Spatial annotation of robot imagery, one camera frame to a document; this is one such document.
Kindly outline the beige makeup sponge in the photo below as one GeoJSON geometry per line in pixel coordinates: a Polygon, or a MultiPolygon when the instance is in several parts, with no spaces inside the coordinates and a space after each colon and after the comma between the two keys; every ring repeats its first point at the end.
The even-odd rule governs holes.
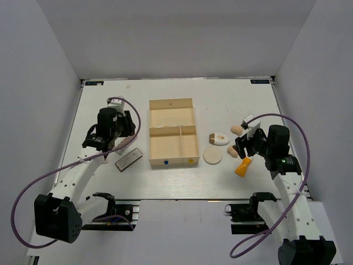
{"type": "Polygon", "coordinates": [[[227,152],[234,158],[238,157],[238,152],[233,148],[233,146],[228,146],[227,152]]]}
{"type": "Polygon", "coordinates": [[[231,127],[231,132],[238,135],[238,136],[241,136],[241,134],[243,133],[243,128],[238,125],[233,125],[231,127]]]}

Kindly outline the orange sunscreen tube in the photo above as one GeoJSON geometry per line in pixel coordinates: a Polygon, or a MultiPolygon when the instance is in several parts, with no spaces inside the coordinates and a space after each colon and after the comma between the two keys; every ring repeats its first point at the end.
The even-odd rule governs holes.
{"type": "Polygon", "coordinates": [[[252,159],[249,157],[246,157],[242,160],[242,163],[235,169],[235,174],[237,174],[240,177],[244,177],[246,175],[246,172],[248,170],[249,165],[251,164],[252,159]]]}

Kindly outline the gold rectangular makeup case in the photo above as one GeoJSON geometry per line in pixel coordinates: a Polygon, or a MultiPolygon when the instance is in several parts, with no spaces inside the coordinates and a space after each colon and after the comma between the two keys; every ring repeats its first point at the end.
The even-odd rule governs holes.
{"type": "Polygon", "coordinates": [[[143,157],[143,153],[138,148],[135,148],[132,151],[130,151],[127,155],[120,158],[115,163],[115,166],[120,172],[123,172],[124,170],[126,170],[128,167],[130,167],[132,164],[134,164],[142,157],[143,157]]]}

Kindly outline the round cream powder puff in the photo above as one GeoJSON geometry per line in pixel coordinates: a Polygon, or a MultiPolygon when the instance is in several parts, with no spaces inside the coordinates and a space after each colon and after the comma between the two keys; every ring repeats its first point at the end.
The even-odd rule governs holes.
{"type": "Polygon", "coordinates": [[[216,165],[222,160],[222,151],[219,147],[209,146],[202,153],[204,161],[209,165],[216,165]]]}

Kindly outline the brown eyeshadow palette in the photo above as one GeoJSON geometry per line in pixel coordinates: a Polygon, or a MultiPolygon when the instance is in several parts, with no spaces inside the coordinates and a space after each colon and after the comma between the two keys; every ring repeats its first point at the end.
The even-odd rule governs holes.
{"type": "Polygon", "coordinates": [[[122,138],[119,143],[114,147],[115,153],[118,155],[122,155],[136,140],[137,137],[128,136],[122,138]]]}

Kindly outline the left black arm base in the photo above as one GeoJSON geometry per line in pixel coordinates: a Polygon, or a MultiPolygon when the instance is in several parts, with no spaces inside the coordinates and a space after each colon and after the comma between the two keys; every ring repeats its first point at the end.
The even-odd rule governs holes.
{"type": "Polygon", "coordinates": [[[118,200],[109,193],[94,193],[77,208],[82,230],[133,231],[140,212],[139,200],[118,200]]]}

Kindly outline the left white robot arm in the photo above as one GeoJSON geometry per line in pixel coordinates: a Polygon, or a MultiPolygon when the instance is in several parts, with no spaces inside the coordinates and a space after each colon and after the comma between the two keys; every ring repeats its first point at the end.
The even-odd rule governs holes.
{"type": "Polygon", "coordinates": [[[36,233],[54,240],[73,243],[82,227],[94,219],[111,220],[116,215],[115,198],[105,192],[80,197],[99,166],[115,147],[115,141],[130,140],[135,124],[128,110],[101,108],[82,143],[78,164],[71,166],[64,178],[47,195],[34,201],[36,233]]]}

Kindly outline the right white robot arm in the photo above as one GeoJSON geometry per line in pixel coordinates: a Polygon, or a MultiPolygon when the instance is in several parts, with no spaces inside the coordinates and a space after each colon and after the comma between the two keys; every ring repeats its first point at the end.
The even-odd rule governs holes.
{"type": "Polygon", "coordinates": [[[303,192],[302,170],[295,156],[289,153],[290,131],[272,125],[264,133],[252,128],[235,140],[234,149],[241,158],[259,155],[279,191],[284,210],[280,210],[271,193],[254,193],[249,213],[255,220],[264,220],[269,233],[281,242],[279,264],[331,264],[337,250],[316,226],[308,200],[303,192]]]}

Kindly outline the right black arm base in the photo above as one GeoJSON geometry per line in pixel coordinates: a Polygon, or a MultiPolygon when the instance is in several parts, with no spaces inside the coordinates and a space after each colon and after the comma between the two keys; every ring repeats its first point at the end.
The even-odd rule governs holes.
{"type": "Polygon", "coordinates": [[[224,208],[226,215],[231,217],[232,235],[254,235],[268,230],[264,219],[258,214],[260,202],[277,199],[269,192],[255,192],[248,203],[227,204],[224,208]]]}

